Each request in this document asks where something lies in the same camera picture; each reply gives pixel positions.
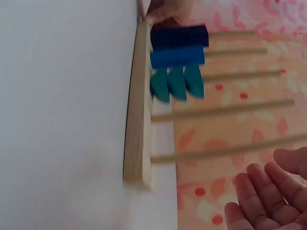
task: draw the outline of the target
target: teal block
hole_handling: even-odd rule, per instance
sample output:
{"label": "teal block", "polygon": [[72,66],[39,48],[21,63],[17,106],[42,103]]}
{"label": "teal block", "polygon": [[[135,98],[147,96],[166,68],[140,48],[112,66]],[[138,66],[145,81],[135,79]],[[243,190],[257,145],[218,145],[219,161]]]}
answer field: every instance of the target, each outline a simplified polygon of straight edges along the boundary
{"label": "teal block", "polygon": [[184,80],[183,68],[174,67],[168,73],[167,85],[169,92],[178,100],[187,100],[186,83]]}
{"label": "teal block", "polygon": [[187,86],[187,91],[191,95],[197,98],[205,97],[204,83],[198,64],[186,66],[186,71],[184,72],[184,79]]}
{"label": "teal block", "polygon": [[158,69],[150,78],[150,91],[158,100],[170,103],[167,86],[167,69]]}

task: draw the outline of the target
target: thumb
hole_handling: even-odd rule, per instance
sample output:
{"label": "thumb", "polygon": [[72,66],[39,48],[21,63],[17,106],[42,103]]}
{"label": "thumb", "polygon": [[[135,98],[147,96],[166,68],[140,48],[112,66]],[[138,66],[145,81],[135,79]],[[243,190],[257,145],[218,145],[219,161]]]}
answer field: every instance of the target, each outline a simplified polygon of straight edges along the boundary
{"label": "thumb", "polygon": [[287,172],[307,180],[307,147],[296,150],[277,149],[274,151],[274,159]]}
{"label": "thumb", "polygon": [[174,6],[170,4],[164,4],[160,8],[154,10],[146,16],[146,21],[151,24],[156,24],[165,21],[173,17],[176,14]]}

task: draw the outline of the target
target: wooden board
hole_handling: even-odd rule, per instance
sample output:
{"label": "wooden board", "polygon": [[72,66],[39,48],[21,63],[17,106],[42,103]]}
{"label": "wooden board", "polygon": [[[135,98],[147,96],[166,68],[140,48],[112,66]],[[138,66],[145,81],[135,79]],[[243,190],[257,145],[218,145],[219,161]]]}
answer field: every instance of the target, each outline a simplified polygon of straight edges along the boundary
{"label": "wooden board", "polygon": [[137,28],[132,64],[127,114],[123,180],[150,189],[151,170],[151,114],[150,94],[150,26],[140,22]]}

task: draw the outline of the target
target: pink patterned fabric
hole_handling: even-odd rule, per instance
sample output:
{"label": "pink patterned fabric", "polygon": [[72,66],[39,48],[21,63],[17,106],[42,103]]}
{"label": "pink patterned fabric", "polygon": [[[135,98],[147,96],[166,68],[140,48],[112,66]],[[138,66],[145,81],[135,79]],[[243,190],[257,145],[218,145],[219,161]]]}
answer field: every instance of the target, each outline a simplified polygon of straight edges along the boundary
{"label": "pink patterned fabric", "polygon": [[[282,77],[205,83],[205,100],[189,96],[173,101],[174,111],[197,110],[294,98],[295,108],[262,110],[174,123],[178,154],[257,143],[307,130],[307,2],[299,0],[202,0],[190,24],[205,23],[209,31],[256,30],[260,39],[236,37],[210,41],[211,50],[266,47],[267,56],[207,59],[203,75],[281,70]],[[285,145],[298,148],[307,143]],[[250,163],[273,160],[273,149],[206,161],[177,164],[180,230],[225,230],[224,206],[236,201],[233,179]]]}

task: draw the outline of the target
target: wooden stick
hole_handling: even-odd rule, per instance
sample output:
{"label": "wooden stick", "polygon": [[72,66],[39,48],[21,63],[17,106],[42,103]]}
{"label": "wooden stick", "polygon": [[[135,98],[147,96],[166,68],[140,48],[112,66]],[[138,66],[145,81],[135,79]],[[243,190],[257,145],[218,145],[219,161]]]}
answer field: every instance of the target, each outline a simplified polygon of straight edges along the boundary
{"label": "wooden stick", "polygon": [[123,181],[151,189],[150,31],[146,22],[137,27],[129,91]]}
{"label": "wooden stick", "polygon": [[169,156],[152,156],[152,164],[162,164],[162,163],[171,163],[178,161],[193,161],[193,160],[204,160],[213,157],[222,157],[222,156],[231,156],[236,154],[244,154],[246,152],[258,151],[267,148],[275,148],[284,144],[292,144],[295,142],[300,142],[307,140],[307,133],[293,135],[284,138],[267,140],[262,143],[252,143],[247,145],[238,145],[233,147],[228,147],[218,150],[209,150],[209,151],[199,151],[199,152],[186,152],[182,154],[172,154]]}
{"label": "wooden stick", "polygon": [[219,74],[204,76],[202,79],[205,83],[216,82],[216,81],[234,81],[234,80],[249,80],[254,78],[269,78],[269,77],[280,77],[282,74],[280,70],[271,71],[259,71],[253,73],[230,73],[230,74]]}
{"label": "wooden stick", "polygon": [[246,31],[221,31],[221,32],[211,32],[209,33],[209,38],[214,37],[225,37],[225,36],[253,36],[256,32],[253,30]]}
{"label": "wooden stick", "polygon": [[266,48],[251,48],[251,49],[229,49],[229,50],[215,50],[206,51],[206,58],[216,58],[221,56],[235,56],[235,55],[254,55],[254,54],[267,54]]}
{"label": "wooden stick", "polygon": [[198,111],[180,111],[174,113],[168,113],[164,115],[152,115],[152,122],[168,122],[175,120],[196,119],[201,117],[228,115],[240,112],[250,112],[262,109],[273,109],[286,106],[294,106],[295,101],[293,99],[283,99],[265,103],[252,103],[244,105],[235,105],[229,107],[219,107],[214,109],[204,109]]}

